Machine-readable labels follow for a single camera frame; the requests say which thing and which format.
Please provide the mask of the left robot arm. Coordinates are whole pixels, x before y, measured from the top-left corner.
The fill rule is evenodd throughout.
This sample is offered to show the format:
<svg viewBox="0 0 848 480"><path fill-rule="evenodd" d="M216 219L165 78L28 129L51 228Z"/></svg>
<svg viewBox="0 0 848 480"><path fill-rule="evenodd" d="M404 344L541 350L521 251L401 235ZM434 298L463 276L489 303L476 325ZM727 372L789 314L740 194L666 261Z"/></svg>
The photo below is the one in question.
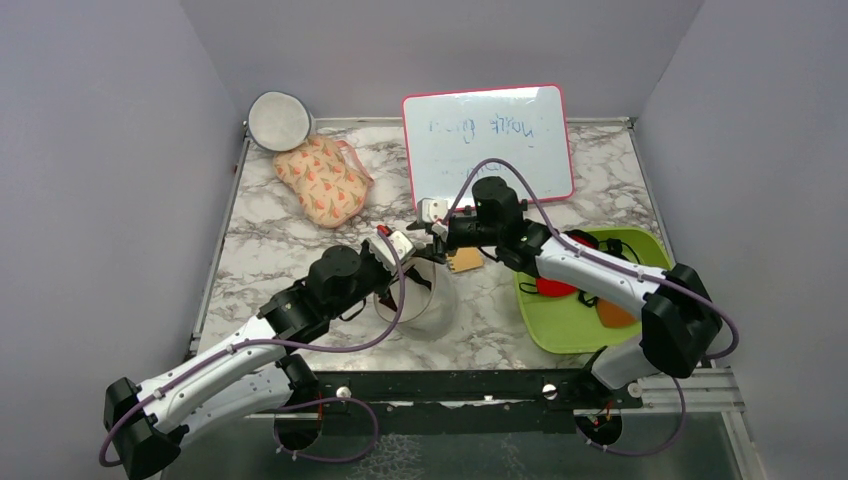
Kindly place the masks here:
<svg viewBox="0 0 848 480"><path fill-rule="evenodd" d="M209 350L140 383L114 381L105 392L100 465L147 479L207 427L275 401L306 408L315 386L298 350L331 352L315 343L331 322L372 294L387 296L393 284L404 288L410 260L430 250L400 232L373 235L359 249L330 247L304 278Z"/></svg>

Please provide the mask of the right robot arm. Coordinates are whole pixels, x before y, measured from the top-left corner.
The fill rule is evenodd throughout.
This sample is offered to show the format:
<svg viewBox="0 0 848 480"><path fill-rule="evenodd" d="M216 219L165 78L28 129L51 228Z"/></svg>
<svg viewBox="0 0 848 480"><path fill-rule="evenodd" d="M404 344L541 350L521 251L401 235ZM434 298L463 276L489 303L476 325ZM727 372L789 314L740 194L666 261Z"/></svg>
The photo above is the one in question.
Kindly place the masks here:
<svg viewBox="0 0 848 480"><path fill-rule="evenodd" d="M432 235L435 253L492 247L511 270L574 286L640 322L638 338L602 349L590 372L578 378L585 404L600 407L617 388L655 373L688 378L705 360L722 319L692 268L663 270L626 261L557 231L548 217L530 220L527 201L500 177L484 177L471 188L473 200L465 208L445 199L418 201L413 226Z"/></svg>

